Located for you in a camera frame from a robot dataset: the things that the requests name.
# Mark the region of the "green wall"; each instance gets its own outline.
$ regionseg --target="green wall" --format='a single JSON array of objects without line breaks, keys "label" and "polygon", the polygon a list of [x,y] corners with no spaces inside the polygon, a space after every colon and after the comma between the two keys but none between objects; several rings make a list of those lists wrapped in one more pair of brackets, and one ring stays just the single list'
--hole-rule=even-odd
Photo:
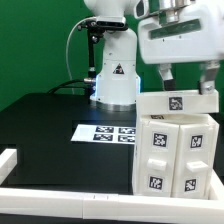
[{"label": "green wall", "polygon": [[[74,24],[89,15],[82,0],[0,0],[0,110],[27,93],[47,92],[69,79],[65,64],[67,37]],[[136,31],[138,21],[132,17],[128,21]],[[98,72],[102,46],[100,43],[96,47]],[[70,52],[73,77],[87,76],[85,31],[75,33]],[[196,88],[201,74],[199,67],[196,63],[173,66],[178,89]],[[222,63],[217,78],[221,99],[223,67]],[[145,65],[139,52],[137,73],[143,79],[143,91],[162,89],[156,66]]]}]

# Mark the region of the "black table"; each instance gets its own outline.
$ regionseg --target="black table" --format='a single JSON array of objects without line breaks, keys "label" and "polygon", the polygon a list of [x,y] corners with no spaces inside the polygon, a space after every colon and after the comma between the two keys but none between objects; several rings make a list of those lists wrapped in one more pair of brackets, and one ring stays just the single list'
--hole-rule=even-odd
[{"label": "black table", "polygon": [[[71,137],[78,124],[134,127],[135,119],[135,112],[93,108],[84,96],[25,95],[0,113],[0,153],[18,149],[18,165],[2,187],[132,194],[133,145],[74,143]],[[0,215],[0,223],[117,221]]]}]

